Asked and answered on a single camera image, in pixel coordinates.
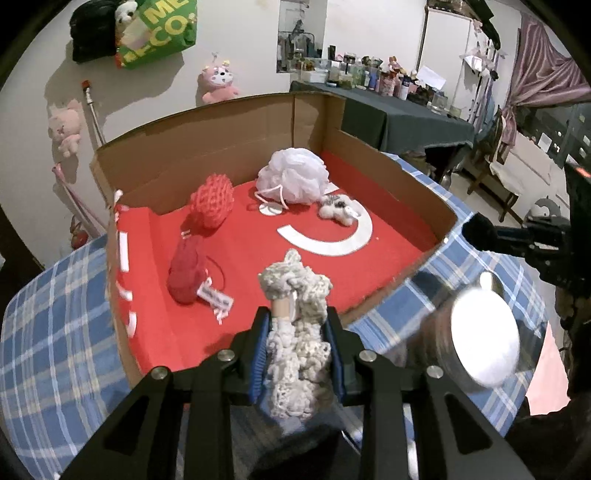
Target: cardboard flap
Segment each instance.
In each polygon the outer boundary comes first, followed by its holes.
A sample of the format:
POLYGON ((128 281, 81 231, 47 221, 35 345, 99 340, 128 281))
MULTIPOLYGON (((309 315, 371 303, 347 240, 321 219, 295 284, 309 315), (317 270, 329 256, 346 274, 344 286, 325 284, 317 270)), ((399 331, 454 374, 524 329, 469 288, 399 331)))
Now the cardboard flap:
POLYGON ((361 171, 394 198, 428 219, 429 226, 441 242, 457 222, 455 213, 435 192, 412 178, 387 155, 341 130, 329 129, 324 141, 329 150, 361 171))
POLYGON ((207 105, 109 142, 90 168, 109 205, 120 189, 126 205, 168 213, 185 205, 212 173, 226 173, 236 185, 256 178, 278 150, 320 153, 327 126, 340 125, 343 110, 343 100, 316 92, 207 105))

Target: white crescent shape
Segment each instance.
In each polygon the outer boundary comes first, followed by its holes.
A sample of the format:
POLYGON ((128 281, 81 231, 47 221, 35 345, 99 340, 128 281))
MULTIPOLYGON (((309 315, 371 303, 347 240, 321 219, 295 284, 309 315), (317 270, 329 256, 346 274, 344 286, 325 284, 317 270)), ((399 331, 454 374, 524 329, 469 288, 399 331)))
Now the white crescent shape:
POLYGON ((353 201, 358 212, 357 230, 350 237, 339 242, 323 242, 314 240, 299 233, 291 225, 284 225, 277 229, 277 233, 297 248, 325 257, 344 257, 360 250, 371 239, 374 225, 368 211, 357 200, 353 201))

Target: white label tag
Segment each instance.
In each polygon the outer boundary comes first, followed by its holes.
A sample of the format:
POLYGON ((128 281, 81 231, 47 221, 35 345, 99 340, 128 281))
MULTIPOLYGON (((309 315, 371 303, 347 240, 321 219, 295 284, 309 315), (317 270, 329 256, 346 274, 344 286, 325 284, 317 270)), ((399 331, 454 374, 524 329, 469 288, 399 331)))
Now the white label tag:
POLYGON ((197 297, 205 300, 213 307, 217 307, 220 310, 229 311, 234 304, 234 299, 228 297, 225 293, 217 291, 215 288, 211 288, 207 285, 207 282, 203 282, 197 290, 197 297))
POLYGON ((360 214, 358 214, 357 212, 355 212, 355 210, 353 210, 353 209, 352 209, 350 206, 348 206, 348 205, 345 207, 345 213, 346 213, 347 215, 349 215, 351 218, 359 218, 359 217, 361 217, 361 215, 360 215, 360 214))

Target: dark green tablecloth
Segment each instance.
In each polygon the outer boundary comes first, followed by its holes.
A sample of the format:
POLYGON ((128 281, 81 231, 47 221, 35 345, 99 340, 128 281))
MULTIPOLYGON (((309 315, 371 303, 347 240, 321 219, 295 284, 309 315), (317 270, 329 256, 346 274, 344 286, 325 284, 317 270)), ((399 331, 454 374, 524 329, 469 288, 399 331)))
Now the dark green tablecloth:
POLYGON ((292 82, 291 91, 299 90, 321 90, 345 97, 341 128, 381 151, 400 155, 421 148, 471 147, 474 141, 474 127, 468 122, 438 115, 408 100, 322 83, 292 82))

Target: red yarn skein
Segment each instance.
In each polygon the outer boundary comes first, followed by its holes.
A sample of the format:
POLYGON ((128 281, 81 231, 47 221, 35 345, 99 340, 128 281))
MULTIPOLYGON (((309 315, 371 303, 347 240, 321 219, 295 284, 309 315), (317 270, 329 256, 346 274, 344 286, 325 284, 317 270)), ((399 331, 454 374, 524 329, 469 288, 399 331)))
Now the red yarn skein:
POLYGON ((197 300, 197 289, 207 279, 205 259, 200 236, 188 236, 178 243, 166 282, 176 302, 190 305, 197 300))
POLYGON ((212 174, 191 195, 189 216, 197 226, 218 228, 232 211, 234 189, 226 175, 212 174))

